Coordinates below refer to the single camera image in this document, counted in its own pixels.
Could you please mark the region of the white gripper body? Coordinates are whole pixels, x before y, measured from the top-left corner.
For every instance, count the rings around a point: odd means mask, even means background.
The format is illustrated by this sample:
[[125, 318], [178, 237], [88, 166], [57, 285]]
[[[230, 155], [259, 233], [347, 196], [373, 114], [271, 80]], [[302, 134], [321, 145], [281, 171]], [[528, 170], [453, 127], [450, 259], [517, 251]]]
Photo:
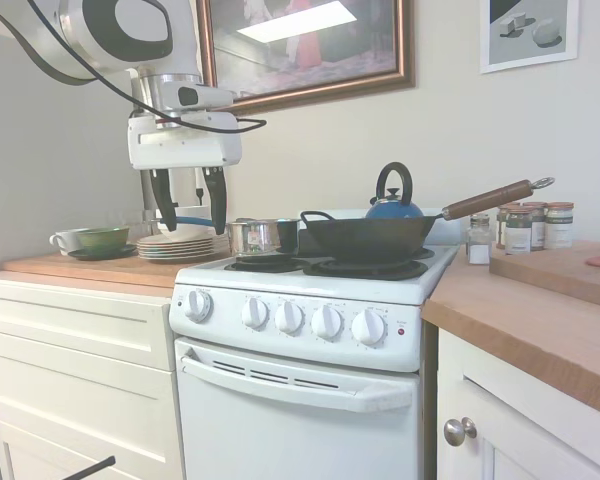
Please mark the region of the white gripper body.
[[176, 125], [159, 128], [153, 116], [128, 120], [128, 150], [136, 170], [225, 167], [242, 159], [235, 133], [209, 133]]

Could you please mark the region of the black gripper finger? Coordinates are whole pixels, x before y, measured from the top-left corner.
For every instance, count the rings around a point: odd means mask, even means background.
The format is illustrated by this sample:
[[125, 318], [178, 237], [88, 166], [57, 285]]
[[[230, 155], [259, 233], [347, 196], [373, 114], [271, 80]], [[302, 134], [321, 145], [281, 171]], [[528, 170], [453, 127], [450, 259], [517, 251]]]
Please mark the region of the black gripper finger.
[[213, 228], [217, 235], [222, 235], [226, 227], [227, 188], [222, 167], [203, 169], [203, 177], [210, 196], [210, 212]]
[[167, 169], [149, 171], [152, 192], [160, 210], [162, 221], [172, 232], [177, 228], [176, 205], [171, 197], [170, 177]]

